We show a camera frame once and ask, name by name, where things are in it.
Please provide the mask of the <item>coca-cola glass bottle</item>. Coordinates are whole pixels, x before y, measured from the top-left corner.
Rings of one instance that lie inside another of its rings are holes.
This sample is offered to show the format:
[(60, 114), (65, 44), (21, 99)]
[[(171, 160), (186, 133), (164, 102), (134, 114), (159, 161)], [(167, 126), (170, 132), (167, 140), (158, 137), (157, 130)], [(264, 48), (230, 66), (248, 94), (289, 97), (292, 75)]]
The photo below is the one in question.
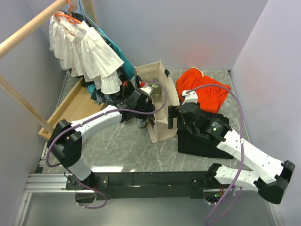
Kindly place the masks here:
[(127, 81), (124, 81), (122, 82), (122, 96), (125, 97), (125, 96), (128, 96), (129, 94), (129, 88), (128, 88), (128, 82)]

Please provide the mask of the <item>red bull can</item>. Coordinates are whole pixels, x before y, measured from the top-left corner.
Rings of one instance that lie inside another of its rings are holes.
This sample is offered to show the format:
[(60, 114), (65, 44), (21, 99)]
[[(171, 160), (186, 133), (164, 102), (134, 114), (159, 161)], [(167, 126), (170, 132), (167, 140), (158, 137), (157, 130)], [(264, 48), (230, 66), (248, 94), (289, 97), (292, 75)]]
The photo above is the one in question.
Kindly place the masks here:
[(146, 120), (137, 119), (137, 127), (138, 128), (145, 128), (146, 127)]

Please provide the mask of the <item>cream canvas tote bag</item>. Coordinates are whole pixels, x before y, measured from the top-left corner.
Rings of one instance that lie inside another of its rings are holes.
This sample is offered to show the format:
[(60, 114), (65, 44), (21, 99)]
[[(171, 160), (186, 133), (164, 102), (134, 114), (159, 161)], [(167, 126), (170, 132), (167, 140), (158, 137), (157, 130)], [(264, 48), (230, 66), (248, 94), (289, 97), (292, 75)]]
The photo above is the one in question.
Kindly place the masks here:
[(173, 128), (168, 128), (168, 107), (170, 105), (179, 105), (179, 99), (176, 92), (174, 81), (170, 73), (165, 69), (163, 64), (159, 62), (139, 66), (135, 68), (135, 76), (139, 76), (142, 81), (151, 81), (157, 78), (158, 81), (165, 87), (167, 93), (161, 90), (161, 93), (156, 94), (152, 99), (155, 110), (162, 109), (151, 116), (147, 120), (146, 125), (153, 143), (173, 137), (177, 134), (177, 119), (173, 119)]

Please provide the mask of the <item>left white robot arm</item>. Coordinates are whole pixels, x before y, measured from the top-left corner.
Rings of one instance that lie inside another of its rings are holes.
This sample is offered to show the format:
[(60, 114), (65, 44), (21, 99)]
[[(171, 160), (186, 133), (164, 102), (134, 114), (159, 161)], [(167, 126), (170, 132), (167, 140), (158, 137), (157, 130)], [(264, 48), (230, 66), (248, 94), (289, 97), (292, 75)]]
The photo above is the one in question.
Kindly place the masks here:
[(91, 188), (94, 173), (81, 157), (83, 143), (95, 133), (110, 126), (132, 118), (146, 119), (154, 114), (154, 106), (150, 99), (152, 91), (151, 87), (144, 86), (86, 118), (72, 122), (65, 119), (59, 121), (48, 143), (46, 164), (55, 167), (49, 162), (49, 155), (52, 153), (59, 164), (77, 178), (81, 188)]

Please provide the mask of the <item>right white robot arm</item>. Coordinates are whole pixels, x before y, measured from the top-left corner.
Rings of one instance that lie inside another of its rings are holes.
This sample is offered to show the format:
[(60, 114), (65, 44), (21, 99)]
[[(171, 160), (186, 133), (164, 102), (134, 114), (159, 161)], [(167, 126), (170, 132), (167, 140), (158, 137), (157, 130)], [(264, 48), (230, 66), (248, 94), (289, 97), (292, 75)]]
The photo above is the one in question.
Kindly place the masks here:
[(186, 103), (168, 107), (168, 127), (173, 128), (177, 119), (178, 129), (187, 131), (197, 142), (206, 145), (209, 151), (220, 150), (243, 160), (249, 170), (238, 171), (219, 163), (214, 163), (206, 172), (207, 187), (218, 185), (236, 186), (257, 191), (265, 200), (280, 204), (291, 181), (295, 164), (281, 161), (264, 153), (240, 135), (229, 125), (222, 114), (208, 113), (199, 104)]

